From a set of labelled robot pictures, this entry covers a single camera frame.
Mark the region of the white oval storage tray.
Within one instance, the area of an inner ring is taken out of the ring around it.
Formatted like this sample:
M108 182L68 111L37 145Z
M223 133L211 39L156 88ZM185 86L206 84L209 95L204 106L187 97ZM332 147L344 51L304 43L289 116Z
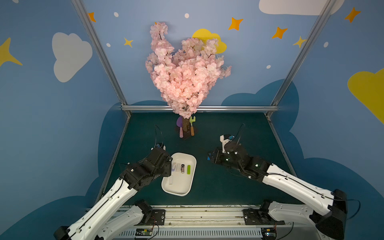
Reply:
M185 197L191 190L193 179L195 175L195 170L197 166L197 159L189 154L184 153L174 153L172 155L172 164L184 164L185 165L185 173L181 172L177 173L176 171L171 171L171 176L173 176L173 184L169 185L169 177L163 177L162 179L162 189L164 192L179 196ZM191 174L187 174L187 166L191 165Z

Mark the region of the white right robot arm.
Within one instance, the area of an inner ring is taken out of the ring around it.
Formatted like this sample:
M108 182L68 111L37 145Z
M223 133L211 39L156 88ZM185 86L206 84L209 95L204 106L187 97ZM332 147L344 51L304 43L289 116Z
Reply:
M222 147L208 153L208 160L236 169L243 176L279 189L300 201L298 205L265 201L259 209L259 219L268 224L284 221L315 227L318 237L326 240L345 238L348 213L345 192L309 184L261 157L249 156L241 144L231 140L224 140Z

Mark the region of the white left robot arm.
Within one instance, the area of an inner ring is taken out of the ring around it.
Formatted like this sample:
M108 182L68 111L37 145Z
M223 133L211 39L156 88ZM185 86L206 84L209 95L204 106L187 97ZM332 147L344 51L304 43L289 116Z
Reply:
M111 189L77 222L54 232L56 240L95 240L107 221L142 188L171 175L172 157L163 147L152 148L144 159L127 164Z

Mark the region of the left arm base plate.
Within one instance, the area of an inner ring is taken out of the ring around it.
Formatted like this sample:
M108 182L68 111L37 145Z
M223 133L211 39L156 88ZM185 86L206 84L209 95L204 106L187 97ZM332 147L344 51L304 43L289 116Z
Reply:
M142 221L140 222L140 225L144 226L152 226L152 225L158 225L163 226L165 224L165 218L166 218L166 210L151 210L150 212L147 212L144 214Z

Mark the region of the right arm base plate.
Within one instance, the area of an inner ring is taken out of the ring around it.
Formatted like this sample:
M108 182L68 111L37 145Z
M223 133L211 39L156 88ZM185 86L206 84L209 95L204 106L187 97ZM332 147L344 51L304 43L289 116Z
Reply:
M276 221L274 220L266 211L260 211L257 209L244 209L243 210L243 218L245 224L256 226L256 225L285 225L284 221Z

